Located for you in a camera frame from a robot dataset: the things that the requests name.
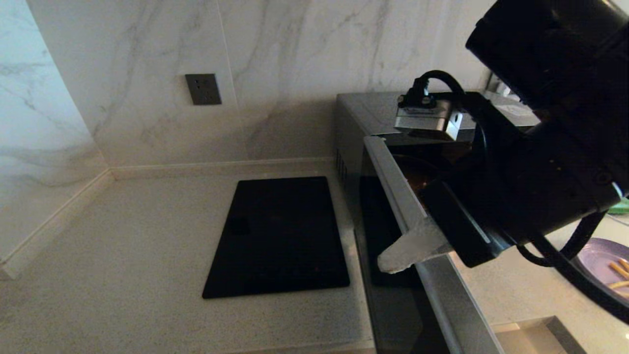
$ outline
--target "wall socket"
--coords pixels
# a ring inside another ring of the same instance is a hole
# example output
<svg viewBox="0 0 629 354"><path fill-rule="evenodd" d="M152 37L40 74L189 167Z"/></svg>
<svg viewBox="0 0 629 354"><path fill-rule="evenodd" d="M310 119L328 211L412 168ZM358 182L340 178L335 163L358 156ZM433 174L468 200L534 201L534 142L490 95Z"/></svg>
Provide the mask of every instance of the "wall socket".
<svg viewBox="0 0 629 354"><path fill-rule="evenodd" d="M214 74L186 74L186 82L193 105L220 105L222 103Z"/></svg>

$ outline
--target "cable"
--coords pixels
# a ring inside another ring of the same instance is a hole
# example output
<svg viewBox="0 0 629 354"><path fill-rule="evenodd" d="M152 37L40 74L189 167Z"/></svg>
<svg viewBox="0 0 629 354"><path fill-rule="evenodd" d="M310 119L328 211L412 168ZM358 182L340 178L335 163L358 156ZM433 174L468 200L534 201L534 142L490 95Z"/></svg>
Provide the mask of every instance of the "cable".
<svg viewBox="0 0 629 354"><path fill-rule="evenodd" d="M459 82L454 77L452 77L452 75L441 70L431 70L424 73L424 75L416 78L413 82L413 88L420 89L422 90L422 92L426 92L426 90L428 89L429 79L439 79L443 81L443 83L448 85L453 93L461 95L465 94L465 91L463 90Z"/></svg>
<svg viewBox="0 0 629 354"><path fill-rule="evenodd" d="M486 128L483 127L483 118L476 120L476 129L479 130L482 136L482 145L486 157L486 168L491 177L494 179L495 183L493 184L496 192L499 197L503 200L504 206L509 210L512 215L523 215L519 213L517 210L514 210L516 207L513 203L505 202L505 193L504 193L504 183L502 179L498 176L498 172L496 170L496 165L493 159L493 151L489 147L492 142L488 139L486 134ZM588 220L588 222L582 228L582 231L579 233L588 231L591 227L590 222L594 223L596 220L595 217L592 217ZM579 271L570 261L559 251L557 251L552 244L536 230L530 229L529 225L524 222L519 222L519 226L522 230L526 231L527 238L533 243L534 247L544 256L544 260L548 261L551 266L557 269L557 271L566 279L568 282L573 284L573 286L585 296L587 296L590 300L592 300L595 304L602 307L612 316L618 318L624 323L629 324L629 306L627 306L624 301L620 298L620 296L614 293L612 290L606 287L600 287L592 282L585 274ZM582 240L575 239L573 243L571 243L571 249L576 248Z"/></svg>
<svg viewBox="0 0 629 354"><path fill-rule="evenodd" d="M561 252L558 252L542 234L530 231L528 232L528 237L535 248L549 259L557 271L575 288L579 289L585 296L608 313L629 324L629 307L623 302L620 295L605 286L599 287L593 283L583 272L570 263Z"/></svg>
<svg viewBox="0 0 629 354"><path fill-rule="evenodd" d="M570 239L560 251L567 259L573 259L586 245L606 212L607 210L604 212L596 212L581 219L577 229L572 233ZM550 262L547 258L535 256L524 245L517 245L516 247L518 248L520 254L522 254L522 256L528 261L538 266L553 266L552 262Z"/></svg>

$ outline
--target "marble backsplash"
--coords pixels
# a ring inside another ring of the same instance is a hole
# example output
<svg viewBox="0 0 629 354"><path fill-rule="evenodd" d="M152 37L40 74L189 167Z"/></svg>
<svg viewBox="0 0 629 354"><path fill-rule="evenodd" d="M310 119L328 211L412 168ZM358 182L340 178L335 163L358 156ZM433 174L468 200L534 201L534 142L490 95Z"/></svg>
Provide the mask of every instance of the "marble backsplash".
<svg viewBox="0 0 629 354"><path fill-rule="evenodd" d="M0 1L0 261L107 166L25 1Z"/></svg>
<svg viewBox="0 0 629 354"><path fill-rule="evenodd" d="M330 156L338 93L430 69L480 88L465 49L492 0L28 0L112 166ZM221 106L184 74L215 73Z"/></svg>

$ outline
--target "green object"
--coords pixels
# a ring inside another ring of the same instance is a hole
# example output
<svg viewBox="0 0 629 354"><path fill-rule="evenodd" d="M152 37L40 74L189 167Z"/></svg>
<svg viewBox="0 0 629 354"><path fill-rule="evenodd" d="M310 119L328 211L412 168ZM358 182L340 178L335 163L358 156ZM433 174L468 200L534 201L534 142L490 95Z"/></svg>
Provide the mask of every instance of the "green object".
<svg viewBox="0 0 629 354"><path fill-rule="evenodd" d="M627 214L629 213L629 199L627 198L622 198L620 200L620 203L614 205L613 207L610 208L610 211L607 212L608 214Z"/></svg>

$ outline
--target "black glass cooktop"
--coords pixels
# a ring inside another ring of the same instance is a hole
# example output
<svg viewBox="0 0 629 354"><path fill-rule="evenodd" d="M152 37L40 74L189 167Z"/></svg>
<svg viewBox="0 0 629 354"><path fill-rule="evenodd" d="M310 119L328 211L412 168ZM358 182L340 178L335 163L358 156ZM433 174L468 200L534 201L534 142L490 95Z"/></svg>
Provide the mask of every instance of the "black glass cooktop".
<svg viewBox="0 0 629 354"><path fill-rule="evenodd" d="M349 283L325 177L238 182L204 299Z"/></svg>

